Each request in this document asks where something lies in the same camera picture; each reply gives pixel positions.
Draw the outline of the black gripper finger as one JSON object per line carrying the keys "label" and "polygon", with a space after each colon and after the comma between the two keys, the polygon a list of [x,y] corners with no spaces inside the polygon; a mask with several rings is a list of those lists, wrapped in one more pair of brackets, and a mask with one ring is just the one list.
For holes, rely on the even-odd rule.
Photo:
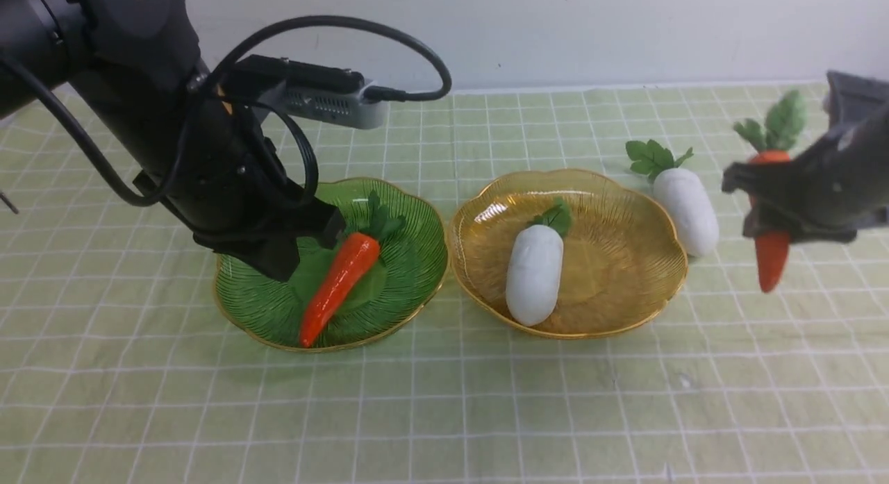
{"label": "black gripper finger", "polygon": [[787,235],[790,240],[806,240],[798,215],[774,205],[753,205],[744,217],[742,236],[757,238],[775,233]]}
{"label": "black gripper finger", "polygon": [[746,192],[755,197],[801,195],[806,177],[796,158],[786,151],[763,151],[746,161],[735,161],[722,173],[721,192]]}
{"label": "black gripper finger", "polygon": [[296,237],[271,236],[213,241],[212,250],[226,254],[273,281],[289,281],[301,262]]}
{"label": "black gripper finger", "polygon": [[334,249],[346,230],[340,210],[305,192],[298,196],[292,209],[292,249],[298,249],[301,238],[311,238],[321,249]]}

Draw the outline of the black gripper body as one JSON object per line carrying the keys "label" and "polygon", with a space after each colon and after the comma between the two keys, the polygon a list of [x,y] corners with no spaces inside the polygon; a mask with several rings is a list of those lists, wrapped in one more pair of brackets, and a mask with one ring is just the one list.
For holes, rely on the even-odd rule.
{"label": "black gripper body", "polygon": [[800,155],[807,184],[794,243],[850,243],[887,228],[887,82],[847,72],[826,81],[829,129]]}
{"label": "black gripper body", "polygon": [[183,108],[131,113],[131,155],[139,193],[160,200],[218,252],[258,252],[307,234],[305,192],[283,170],[253,108],[202,108],[190,122]]}

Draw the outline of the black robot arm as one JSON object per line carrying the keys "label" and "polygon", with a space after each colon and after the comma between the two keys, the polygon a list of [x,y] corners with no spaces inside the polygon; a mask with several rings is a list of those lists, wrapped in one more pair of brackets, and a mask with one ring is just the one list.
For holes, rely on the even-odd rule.
{"label": "black robot arm", "polygon": [[[372,128],[381,102],[441,100],[453,79],[425,43],[381,23],[309,15],[264,26],[215,69],[186,0],[2,0],[2,117],[41,101],[111,190],[161,203],[194,242],[286,282],[299,237],[325,249],[345,220],[315,196],[315,152],[294,116]],[[314,26],[364,31],[422,55],[441,86],[404,92],[358,72],[251,55]]]}

